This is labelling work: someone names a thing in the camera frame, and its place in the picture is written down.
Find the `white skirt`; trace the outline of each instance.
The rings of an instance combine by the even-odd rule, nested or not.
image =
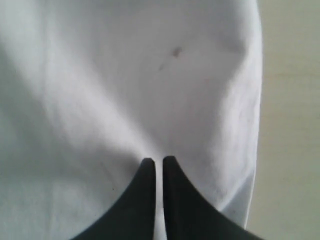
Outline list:
[[[246,225],[262,39],[255,0],[0,0],[0,239],[64,240],[162,159]]]

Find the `white fabric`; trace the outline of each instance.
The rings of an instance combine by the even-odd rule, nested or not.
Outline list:
[[[66,240],[162,159],[245,225],[262,82],[255,0],[0,0],[0,239]]]

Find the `white cloth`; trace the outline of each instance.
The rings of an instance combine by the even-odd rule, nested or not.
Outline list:
[[[0,0],[0,239],[66,240],[175,155],[244,226],[262,83],[255,0]]]

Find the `beige wall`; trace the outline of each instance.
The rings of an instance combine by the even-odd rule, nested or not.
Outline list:
[[[260,0],[264,82],[248,229],[320,239],[320,0]]]

